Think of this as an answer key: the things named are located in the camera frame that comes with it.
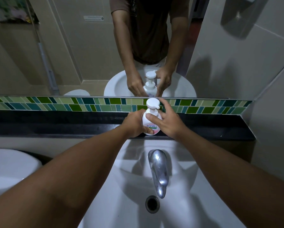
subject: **person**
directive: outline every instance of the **person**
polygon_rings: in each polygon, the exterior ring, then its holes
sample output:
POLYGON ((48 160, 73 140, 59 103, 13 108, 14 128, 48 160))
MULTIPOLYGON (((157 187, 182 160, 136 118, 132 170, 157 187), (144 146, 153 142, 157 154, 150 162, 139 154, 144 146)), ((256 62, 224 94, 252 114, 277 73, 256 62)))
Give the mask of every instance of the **person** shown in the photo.
POLYGON ((171 76, 183 52, 188 32, 189 0, 110 0, 114 36, 127 87, 137 97, 147 97, 137 68, 160 67, 157 97, 170 86, 171 76), (170 15, 171 39, 167 35, 170 15))
MULTIPOLYGON (((191 153, 208 182, 246 227, 284 227, 284 182, 195 134, 168 102, 162 120, 147 114, 191 153)), ((0 196, 0 227, 77 227, 130 137, 151 133, 145 110, 55 157, 0 196)))

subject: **soap dispenser bottle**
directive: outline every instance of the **soap dispenser bottle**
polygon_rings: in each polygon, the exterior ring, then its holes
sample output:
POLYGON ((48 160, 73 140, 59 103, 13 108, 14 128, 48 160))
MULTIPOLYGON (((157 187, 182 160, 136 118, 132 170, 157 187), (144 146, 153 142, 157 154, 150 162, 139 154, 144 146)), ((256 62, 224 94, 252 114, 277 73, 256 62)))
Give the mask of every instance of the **soap dispenser bottle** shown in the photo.
POLYGON ((146 73, 147 82, 143 88, 149 97, 154 97, 157 94, 157 87, 154 82, 156 76, 157 74, 155 71, 149 71, 146 73))
POLYGON ((147 105, 148 109, 143 114, 142 122, 143 122, 144 126, 151 128, 154 131, 154 134, 148 134, 148 133, 145 133, 145 134, 146 135, 155 135, 160 131, 160 128, 156 124, 149 121, 146 118, 146 114, 150 113, 150 114, 155 115, 156 117, 158 117, 159 119, 162 120, 162 117, 158 112, 158 109, 160 109, 160 101, 156 98, 150 98, 146 101, 146 105, 147 105))

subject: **chrome faucet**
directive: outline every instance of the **chrome faucet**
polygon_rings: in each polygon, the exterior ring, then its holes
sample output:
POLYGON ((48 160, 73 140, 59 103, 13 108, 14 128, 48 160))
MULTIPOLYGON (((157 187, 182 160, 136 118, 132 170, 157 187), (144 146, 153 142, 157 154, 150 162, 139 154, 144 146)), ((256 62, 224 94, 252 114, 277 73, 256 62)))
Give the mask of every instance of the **chrome faucet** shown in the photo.
POLYGON ((162 199, 165 197, 169 182, 166 154, 160 149, 152 149, 148 153, 148 161, 157 195, 162 199))

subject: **white toilet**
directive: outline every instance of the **white toilet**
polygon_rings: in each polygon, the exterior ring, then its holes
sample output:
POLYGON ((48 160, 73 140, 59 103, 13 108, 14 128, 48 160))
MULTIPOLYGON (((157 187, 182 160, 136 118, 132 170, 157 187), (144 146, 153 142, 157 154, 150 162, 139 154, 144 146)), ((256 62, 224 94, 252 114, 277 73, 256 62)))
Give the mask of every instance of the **white toilet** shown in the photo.
POLYGON ((35 172, 41 162, 23 152, 0 149, 0 195, 35 172))

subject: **drain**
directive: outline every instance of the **drain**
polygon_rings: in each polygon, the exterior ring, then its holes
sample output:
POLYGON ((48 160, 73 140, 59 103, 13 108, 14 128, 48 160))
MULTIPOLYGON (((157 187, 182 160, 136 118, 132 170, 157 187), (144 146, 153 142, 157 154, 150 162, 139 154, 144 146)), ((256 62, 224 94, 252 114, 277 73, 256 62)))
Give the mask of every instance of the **drain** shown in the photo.
POLYGON ((160 209, 160 202, 156 196, 151 195, 146 199, 145 207, 149 213, 155 214, 160 209))

